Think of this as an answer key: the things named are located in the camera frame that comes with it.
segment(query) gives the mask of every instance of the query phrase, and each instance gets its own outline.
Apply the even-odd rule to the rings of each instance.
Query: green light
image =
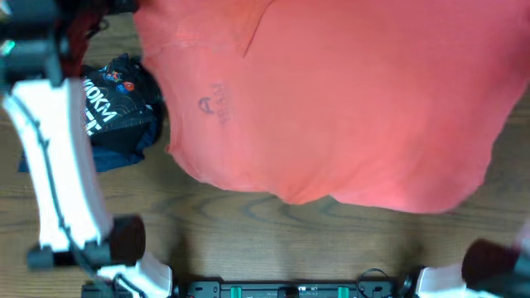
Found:
[[[0,48],[2,55],[9,55],[9,53],[15,48],[15,45],[15,41],[5,41]]]

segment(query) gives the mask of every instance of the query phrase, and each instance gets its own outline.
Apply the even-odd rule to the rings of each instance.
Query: coral t-shirt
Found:
[[[151,0],[135,21],[176,162],[292,204],[455,207],[530,75],[529,0]]]

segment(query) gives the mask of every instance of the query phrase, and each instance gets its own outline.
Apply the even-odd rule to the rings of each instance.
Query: wooden surface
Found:
[[[104,65],[140,53],[129,16],[112,20],[87,56]],[[226,280],[350,279],[379,267],[398,274],[418,263],[458,262],[478,237],[510,243],[530,211],[530,98],[514,110],[494,148],[477,194],[443,215],[413,215],[322,199],[303,206],[267,194],[202,185],[164,152],[168,129],[138,165],[99,175],[111,212],[140,213],[147,249],[179,276]],[[71,268],[28,272],[27,249],[38,239],[29,175],[17,173],[21,146],[0,113],[0,296],[79,297],[85,275]]]

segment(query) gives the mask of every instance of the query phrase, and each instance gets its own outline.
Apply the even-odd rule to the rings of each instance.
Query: wood grain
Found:
[[[140,53],[130,16],[115,17],[97,36],[87,61],[104,65]],[[0,296],[79,297],[79,269],[28,272],[27,249],[38,218],[29,175],[16,173],[21,146],[0,113]],[[526,97],[494,148],[486,181],[451,213],[413,215],[322,199],[302,206],[268,194],[222,191],[186,175],[162,139],[138,165],[99,175],[107,206],[140,213],[147,248],[178,276],[226,280],[353,279],[379,267],[398,274],[418,263],[458,262],[478,237],[510,243],[530,210],[530,98]]]

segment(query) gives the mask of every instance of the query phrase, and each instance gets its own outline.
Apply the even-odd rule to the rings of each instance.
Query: wire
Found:
[[[72,236],[72,232],[70,230],[70,227],[66,225],[65,223],[65,216],[62,214],[62,211],[60,210],[59,206],[59,200],[57,198],[57,190],[55,187],[55,180],[53,177],[53,173],[51,172],[51,163],[50,163],[50,157],[48,155],[48,146],[50,145],[49,140],[45,140],[45,138],[42,136],[42,132],[40,129],[41,124],[34,119],[34,117],[31,115],[30,111],[28,111],[27,107],[22,103],[22,101],[17,97],[12,95],[13,102],[20,108],[26,119],[30,122],[30,124],[33,126],[33,129],[36,132],[37,141],[39,142],[39,145],[42,149],[42,155],[44,157],[44,162],[46,166],[46,175],[48,178],[48,184],[50,186],[50,192],[51,192],[51,199],[53,201],[55,213],[57,216],[57,221],[59,223],[59,228],[63,230],[65,233],[66,238],[69,242],[69,248],[74,255],[75,261],[79,264],[79,266],[86,272],[86,274],[93,279],[94,285],[98,287],[98,289],[104,293],[104,297],[115,296],[115,292],[112,291],[112,288],[110,286],[105,285],[103,282],[99,281],[98,278],[96,278],[96,272],[95,270],[90,266],[89,259],[85,256],[83,251],[81,251],[80,247],[77,245],[77,243],[74,240],[74,237]]]
[[[359,294],[364,297],[364,298],[369,298],[368,296],[366,296],[366,294],[364,294],[364,288],[361,290],[361,287],[359,287],[359,284],[361,282],[361,280],[363,279],[363,277],[370,273],[370,272],[379,272],[379,273],[382,273],[383,275],[385,275],[385,277],[387,277],[387,279],[389,281],[391,281],[392,279],[390,278],[390,276],[387,275],[387,273],[385,273],[383,270],[379,269],[379,268],[371,268],[371,269],[368,269],[367,271],[363,272],[363,274],[361,274],[359,276],[359,278],[357,279],[357,291],[359,291]],[[383,296],[383,298],[390,298],[392,297],[392,293],[390,293],[389,295],[386,295],[386,296]]]

